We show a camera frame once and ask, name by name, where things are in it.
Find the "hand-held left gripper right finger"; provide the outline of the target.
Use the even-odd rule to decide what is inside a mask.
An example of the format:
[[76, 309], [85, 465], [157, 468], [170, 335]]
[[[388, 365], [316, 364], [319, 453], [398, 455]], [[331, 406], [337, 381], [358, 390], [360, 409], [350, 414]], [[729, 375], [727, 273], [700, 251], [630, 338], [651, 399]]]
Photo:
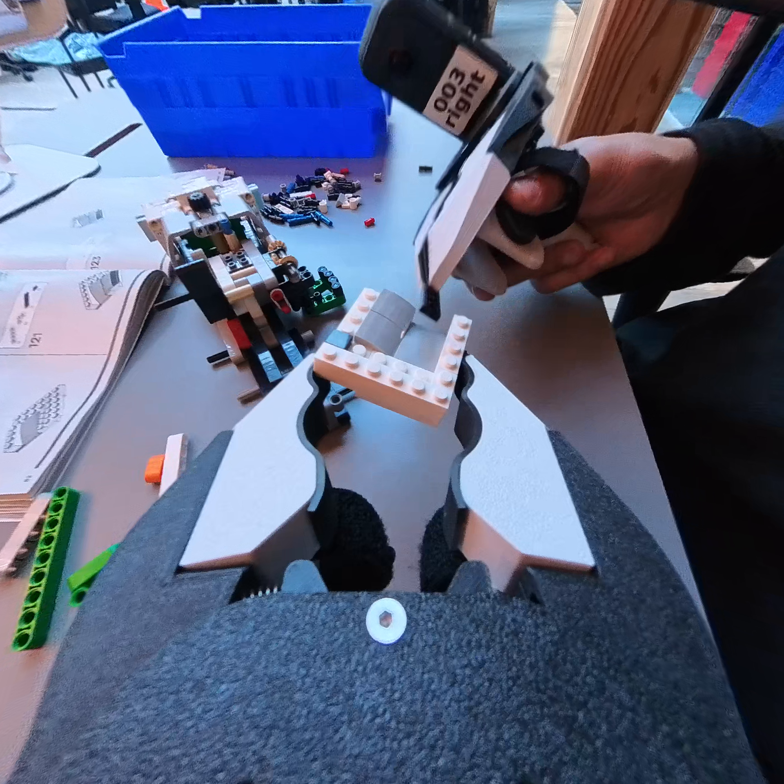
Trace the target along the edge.
[[596, 567], [546, 426], [477, 358], [459, 370], [443, 528], [450, 550], [483, 563], [494, 590], [514, 593], [524, 569]]

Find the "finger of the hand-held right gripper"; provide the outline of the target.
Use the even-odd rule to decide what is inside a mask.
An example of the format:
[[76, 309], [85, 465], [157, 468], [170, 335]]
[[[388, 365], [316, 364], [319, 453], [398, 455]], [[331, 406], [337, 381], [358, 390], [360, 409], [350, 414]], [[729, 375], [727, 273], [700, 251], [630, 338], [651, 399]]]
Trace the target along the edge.
[[430, 290], [440, 291], [511, 180], [507, 166], [486, 144], [466, 159], [440, 211], [426, 230]]
[[430, 262], [428, 250], [428, 237], [430, 229], [437, 218], [443, 202], [443, 191], [436, 191], [434, 201], [428, 208], [414, 240], [414, 251], [418, 265], [419, 284], [423, 291], [430, 286]]

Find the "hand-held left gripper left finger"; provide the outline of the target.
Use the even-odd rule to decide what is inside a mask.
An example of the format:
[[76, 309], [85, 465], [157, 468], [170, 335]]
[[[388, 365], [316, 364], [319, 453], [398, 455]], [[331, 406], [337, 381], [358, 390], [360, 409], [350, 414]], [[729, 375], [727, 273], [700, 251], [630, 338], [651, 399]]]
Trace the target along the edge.
[[328, 475], [316, 448], [327, 394], [311, 366], [296, 367], [234, 426], [182, 570], [251, 567], [271, 586], [328, 546]]

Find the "white lego corner assembly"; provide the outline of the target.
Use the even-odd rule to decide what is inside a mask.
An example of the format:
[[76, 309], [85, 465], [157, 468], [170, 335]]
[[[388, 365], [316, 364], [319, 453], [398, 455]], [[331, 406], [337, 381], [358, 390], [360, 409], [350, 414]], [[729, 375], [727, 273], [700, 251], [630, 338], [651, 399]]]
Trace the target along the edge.
[[316, 351], [314, 371], [374, 405], [437, 426], [456, 389], [472, 320], [455, 315], [432, 370], [397, 358], [415, 309], [392, 291], [364, 288]]

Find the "person's right forearm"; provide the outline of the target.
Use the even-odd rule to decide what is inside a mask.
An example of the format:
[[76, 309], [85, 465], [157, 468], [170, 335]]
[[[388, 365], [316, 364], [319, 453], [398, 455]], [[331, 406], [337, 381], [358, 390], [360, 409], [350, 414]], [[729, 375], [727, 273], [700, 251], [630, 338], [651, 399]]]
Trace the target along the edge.
[[745, 257], [769, 258], [782, 247], [781, 122], [757, 127], [720, 118], [665, 137], [696, 145], [698, 164], [681, 207], [651, 250], [585, 283], [594, 296], [704, 284]]

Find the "orange and white lego piece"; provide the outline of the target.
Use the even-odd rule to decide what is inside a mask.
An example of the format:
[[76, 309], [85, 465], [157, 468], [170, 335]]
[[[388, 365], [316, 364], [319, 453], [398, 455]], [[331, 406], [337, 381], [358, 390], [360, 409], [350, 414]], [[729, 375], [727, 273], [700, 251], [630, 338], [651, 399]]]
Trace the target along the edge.
[[187, 463], [188, 438], [185, 434], [173, 434], [167, 438], [165, 452], [152, 456], [144, 469], [144, 481], [158, 486], [158, 497], [162, 497], [183, 473]]

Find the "small grey lego connector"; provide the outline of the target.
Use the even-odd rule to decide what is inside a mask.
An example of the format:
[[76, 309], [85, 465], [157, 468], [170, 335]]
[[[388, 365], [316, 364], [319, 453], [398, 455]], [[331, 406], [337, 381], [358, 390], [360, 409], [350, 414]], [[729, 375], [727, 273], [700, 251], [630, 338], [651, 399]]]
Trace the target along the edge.
[[355, 396], [353, 390], [344, 388], [332, 391], [324, 401], [325, 422], [328, 432], [333, 432], [342, 427], [350, 426], [351, 418], [347, 410], [347, 403]]

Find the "pile of small lego pieces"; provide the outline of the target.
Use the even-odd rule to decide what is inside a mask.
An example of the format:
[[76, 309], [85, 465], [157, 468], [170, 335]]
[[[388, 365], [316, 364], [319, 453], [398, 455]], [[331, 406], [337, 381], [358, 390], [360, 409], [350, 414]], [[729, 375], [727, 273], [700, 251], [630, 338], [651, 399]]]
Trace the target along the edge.
[[277, 191], [252, 189], [262, 218], [278, 226], [333, 227], [333, 212], [364, 209], [365, 189], [352, 169], [318, 167], [309, 175], [297, 174]]

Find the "partly built lego model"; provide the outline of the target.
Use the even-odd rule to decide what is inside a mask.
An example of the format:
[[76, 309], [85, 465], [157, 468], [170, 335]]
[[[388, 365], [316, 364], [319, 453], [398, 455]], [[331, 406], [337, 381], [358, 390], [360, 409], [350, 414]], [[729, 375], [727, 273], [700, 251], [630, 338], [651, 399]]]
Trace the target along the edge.
[[225, 345], [209, 363], [250, 369], [256, 388], [240, 396], [243, 403], [271, 391], [313, 349], [314, 337], [297, 327], [297, 316], [323, 316], [346, 303], [330, 269], [309, 270], [270, 232], [254, 187], [240, 176], [196, 177], [183, 191], [145, 204], [136, 219], [187, 292], [164, 306], [194, 301]]

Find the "grey lego beam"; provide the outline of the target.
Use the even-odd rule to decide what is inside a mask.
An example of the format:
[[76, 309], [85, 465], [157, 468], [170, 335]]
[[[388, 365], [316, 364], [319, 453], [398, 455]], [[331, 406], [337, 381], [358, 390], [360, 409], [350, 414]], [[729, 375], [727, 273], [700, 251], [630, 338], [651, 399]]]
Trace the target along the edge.
[[16, 525], [1, 550], [1, 577], [11, 577], [22, 568], [34, 550], [41, 534], [43, 521], [52, 498], [51, 493], [39, 495]]

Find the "lego instruction booklet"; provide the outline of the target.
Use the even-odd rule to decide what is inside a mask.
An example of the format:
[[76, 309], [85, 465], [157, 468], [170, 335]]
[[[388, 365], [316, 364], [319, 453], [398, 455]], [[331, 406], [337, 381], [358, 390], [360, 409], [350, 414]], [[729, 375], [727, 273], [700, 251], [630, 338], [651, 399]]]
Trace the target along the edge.
[[2, 224], [2, 522], [54, 487], [171, 280], [138, 220], [228, 169], [77, 180]]

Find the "person's right hand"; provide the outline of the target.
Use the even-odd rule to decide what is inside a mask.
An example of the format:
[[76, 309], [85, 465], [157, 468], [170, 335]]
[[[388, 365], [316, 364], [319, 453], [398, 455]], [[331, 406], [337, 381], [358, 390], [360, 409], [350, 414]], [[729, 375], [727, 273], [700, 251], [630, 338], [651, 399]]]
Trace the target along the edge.
[[656, 246], [677, 216], [699, 156], [688, 137], [630, 132], [567, 142], [590, 166], [577, 222], [593, 238], [545, 248], [539, 269], [528, 270], [495, 252], [506, 281], [501, 292], [530, 280], [542, 293], [558, 292], [628, 262]]

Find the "blue plastic bin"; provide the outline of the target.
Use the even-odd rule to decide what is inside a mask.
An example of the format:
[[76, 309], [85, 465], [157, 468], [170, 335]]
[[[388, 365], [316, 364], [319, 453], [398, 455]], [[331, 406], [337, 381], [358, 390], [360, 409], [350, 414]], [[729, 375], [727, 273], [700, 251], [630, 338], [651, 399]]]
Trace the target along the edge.
[[390, 98], [361, 73], [372, 6], [206, 5], [99, 43], [171, 158], [372, 158]]

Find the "person's dark clothed body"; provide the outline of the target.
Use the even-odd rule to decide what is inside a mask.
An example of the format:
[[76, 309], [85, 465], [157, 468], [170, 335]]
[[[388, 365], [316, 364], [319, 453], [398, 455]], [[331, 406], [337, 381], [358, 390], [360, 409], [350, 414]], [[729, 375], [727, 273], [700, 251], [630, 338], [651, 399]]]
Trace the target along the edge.
[[750, 745], [782, 782], [782, 250], [617, 338]]

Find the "white flat board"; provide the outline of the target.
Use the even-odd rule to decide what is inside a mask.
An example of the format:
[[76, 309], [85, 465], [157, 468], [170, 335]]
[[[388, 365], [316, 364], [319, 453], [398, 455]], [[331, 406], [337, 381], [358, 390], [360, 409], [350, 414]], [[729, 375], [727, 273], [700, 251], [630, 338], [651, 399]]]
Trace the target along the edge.
[[94, 158], [31, 144], [6, 146], [2, 153], [1, 221], [8, 220], [74, 181], [100, 170]]

